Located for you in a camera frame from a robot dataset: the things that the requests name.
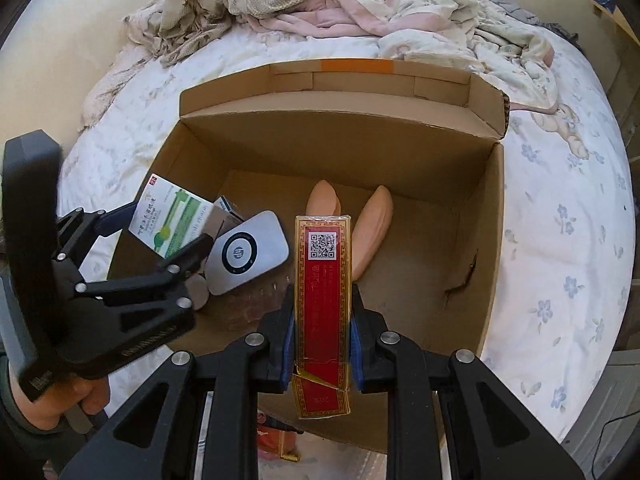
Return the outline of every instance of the black circular ring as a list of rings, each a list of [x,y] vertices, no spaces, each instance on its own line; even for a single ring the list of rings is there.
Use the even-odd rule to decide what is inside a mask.
[[[235,242],[239,238],[242,238],[249,242],[249,245],[251,246],[251,256],[249,256],[247,263],[245,263],[242,267],[233,267],[229,263],[229,260],[226,257],[226,252],[229,248],[229,245],[231,245],[233,242]],[[255,242],[255,238],[252,237],[249,233],[245,233],[245,232],[236,233],[233,236],[229,237],[229,240],[227,240],[225,242],[225,245],[222,247],[222,264],[225,266],[225,269],[228,270],[228,272],[230,272],[231,274],[244,274],[249,269],[251,269],[252,265],[255,262],[255,257],[257,255],[258,255],[258,244]]]

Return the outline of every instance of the human hand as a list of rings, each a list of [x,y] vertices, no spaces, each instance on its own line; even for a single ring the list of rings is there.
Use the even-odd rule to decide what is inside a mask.
[[[29,423],[43,431],[52,430],[60,423],[60,417],[73,405],[80,407],[87,415],[99,413],[111,396],[108,378],[89,381],[70,376],[58,381],[35,402],[24,394],[9,363],[11,393],[20,412]]]

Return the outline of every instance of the black cable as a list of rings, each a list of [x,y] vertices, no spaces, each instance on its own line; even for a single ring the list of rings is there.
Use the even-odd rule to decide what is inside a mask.
[[[638,413],[640,413],[640,410],[635,410],[633,413],[627,413],[626,415],[617,416],[616,418],[612,418],[608,422],[604,423],[604,426],[602,427],[602,430],[600,430],[600,436],[598,437],[598,443],[596,444],[596,452],[593,454],[593,460],[591,461],[591,476],[593,477],[593,480],[596,480],[596,475],[595,475],[593,469],[595,467],[596,457],[598,456],[598,450],[600,449],[600,444],[602,443],[602,436],[604,435],[604,429],[607,427],[608,424],[611,424],[612,422],[617,422],[619,420],[624,420],[626,418],[629,418],[630,416],[637,415]]]

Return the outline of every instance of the beige wall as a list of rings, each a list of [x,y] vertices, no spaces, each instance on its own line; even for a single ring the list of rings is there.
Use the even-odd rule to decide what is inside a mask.
[[[0,50],[0,142],[37,128],[65,149],[77,138],[87,92],[113,61],[120,19],[149,0],[33,0]],[[590,0],[518,0],[541,19],[580,34],[608,90],[620,66],[615,26]]]
[[[0,50],[0,142],[41,128],[68,151],[124,41],[121,18],[148,1],[32,0]]]

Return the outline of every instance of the white hp device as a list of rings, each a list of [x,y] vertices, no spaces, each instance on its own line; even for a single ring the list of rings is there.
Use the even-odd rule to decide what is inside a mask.
[[[284,263],[289,245],[273,211],[263,211],[217,238],[204,275],[209,291],[220,296]]]

